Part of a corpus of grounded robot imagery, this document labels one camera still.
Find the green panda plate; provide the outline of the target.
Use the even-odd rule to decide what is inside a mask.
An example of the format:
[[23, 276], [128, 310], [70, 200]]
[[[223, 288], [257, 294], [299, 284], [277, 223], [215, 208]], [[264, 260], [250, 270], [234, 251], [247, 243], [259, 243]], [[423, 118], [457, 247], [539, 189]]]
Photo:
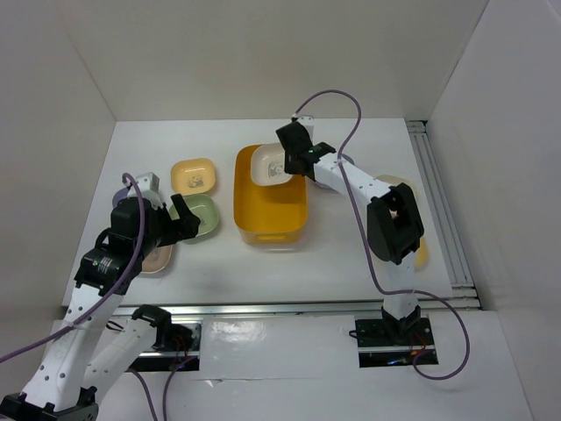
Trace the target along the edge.
[[200, 219], [197, 235], [186, 239], [186, 243], [195, 243], [209, 238], [219, 226], [219, 213], [214, 200], [206, 194], [194, 194], [182, 197], [189, 210]]

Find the white panda plate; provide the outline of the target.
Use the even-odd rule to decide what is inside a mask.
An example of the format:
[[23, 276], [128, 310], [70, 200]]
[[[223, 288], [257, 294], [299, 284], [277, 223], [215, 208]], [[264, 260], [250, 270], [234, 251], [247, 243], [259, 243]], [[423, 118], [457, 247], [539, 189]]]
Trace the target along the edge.
[[280, 143], [263, 144], [252, 153], [250, 175], [260, 187], [289, 182], [292, 175], [285, 171], [285, 150]]

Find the purple panda plate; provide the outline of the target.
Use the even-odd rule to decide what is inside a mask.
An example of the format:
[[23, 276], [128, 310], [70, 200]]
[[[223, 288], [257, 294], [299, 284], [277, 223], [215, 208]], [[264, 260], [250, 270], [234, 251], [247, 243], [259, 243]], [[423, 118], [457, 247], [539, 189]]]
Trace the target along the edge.
[[349, 168], [354, 168], [354, 160], [344, 153], [341, 158], [338, 158], [335, 153], [324, 155], [324, 157], [314, 165], [315, 184], [322, 189], [334, 191], [344, 189], [341, 168], [349, 172]]

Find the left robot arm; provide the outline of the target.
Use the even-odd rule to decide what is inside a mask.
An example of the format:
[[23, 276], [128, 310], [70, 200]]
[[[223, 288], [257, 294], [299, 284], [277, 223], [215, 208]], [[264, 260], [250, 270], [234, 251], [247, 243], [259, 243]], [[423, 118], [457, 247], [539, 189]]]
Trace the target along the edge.
[[192, 239], [200, 219], [181, 195], [172, 197], [177, 216], [162, 203], [125, 198], [110, 214], [110, 227], [81, 259], [64, 325], [48, 340], [49, 349], [22, 391], [1, 402], [12, 420], [94, 420], [116, 380], [147, 349], [186, 355], [195, 336], [173, 323], [170, 312], [139, 306], [99, 354], [97, 343], [153, 250]]

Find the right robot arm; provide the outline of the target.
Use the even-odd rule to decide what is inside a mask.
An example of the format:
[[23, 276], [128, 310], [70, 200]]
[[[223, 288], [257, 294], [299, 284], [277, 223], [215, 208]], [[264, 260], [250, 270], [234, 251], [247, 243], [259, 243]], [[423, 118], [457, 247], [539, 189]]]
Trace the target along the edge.
[[324, 142], [314, 145], [308, 129], [294, 120], [276, 130], [284, 150], [284, 168], [347, 196], [353, 212], [365, 220], [359, 231], [366, 257], [375, 257], [387, 286], [376, 286], [384, 296], [382, 332], [393, 344], [407, 341], [421, 317], [415, 296], [415, 254], [424, 235], [413, 190], [392, 185], [357, 168]]

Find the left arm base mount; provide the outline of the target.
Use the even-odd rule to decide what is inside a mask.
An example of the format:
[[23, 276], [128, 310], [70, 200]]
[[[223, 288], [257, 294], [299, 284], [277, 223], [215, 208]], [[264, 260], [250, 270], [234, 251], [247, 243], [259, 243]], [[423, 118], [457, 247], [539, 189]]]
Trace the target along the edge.
[[195, 372], [200, 368], [200, 348], [202, 324], [182, 323], [163, 348], [149, 348], [132, 364], [131, 368], [140, 373], [164, 373], [181, 365], [182, 372]]

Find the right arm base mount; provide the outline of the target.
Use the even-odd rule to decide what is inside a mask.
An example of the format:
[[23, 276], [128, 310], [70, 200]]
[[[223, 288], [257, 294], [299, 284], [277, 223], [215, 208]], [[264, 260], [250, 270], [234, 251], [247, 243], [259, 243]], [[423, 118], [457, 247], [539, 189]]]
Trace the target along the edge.
[[381, 318], [357, 319], [348, 335], [356, 341], [361, 368], [411, 366], [416, 356], [419, 366], [438, 364], [428, 318], [421, 318], [410, 331], [395, 338], [390, 336]]

